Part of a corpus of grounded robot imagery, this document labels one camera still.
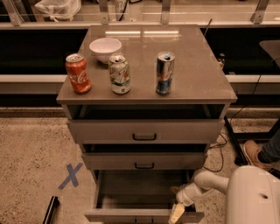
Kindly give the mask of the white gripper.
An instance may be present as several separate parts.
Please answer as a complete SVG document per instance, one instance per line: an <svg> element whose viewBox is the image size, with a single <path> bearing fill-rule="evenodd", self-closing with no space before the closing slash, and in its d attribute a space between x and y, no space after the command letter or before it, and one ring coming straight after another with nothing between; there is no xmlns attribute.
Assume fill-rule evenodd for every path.
<svg viewBox="0 0 280 224"><path fill-rule="evenodd" d="M168 220L169 224L176 224L185 212L185 207L191 206L206 192L205 189L199 187L195 183L185 184L180 187L172 186L170 189L173 193L176 193L176 200L178 204L174 204L172 206L171 214Z"/></svg>

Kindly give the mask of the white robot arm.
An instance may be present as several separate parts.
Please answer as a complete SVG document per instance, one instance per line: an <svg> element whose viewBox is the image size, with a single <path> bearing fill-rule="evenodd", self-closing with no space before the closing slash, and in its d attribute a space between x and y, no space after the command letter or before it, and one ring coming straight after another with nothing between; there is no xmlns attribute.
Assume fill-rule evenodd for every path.
<svg viewBox="0 0 280 224"><path fill-rule="evenodd" d="M177 224L186 207L214 191L226 195L225 224L280 224L280 179L251 165L237 168L230 178L197 170L175 191L169 224Z"/></svg>

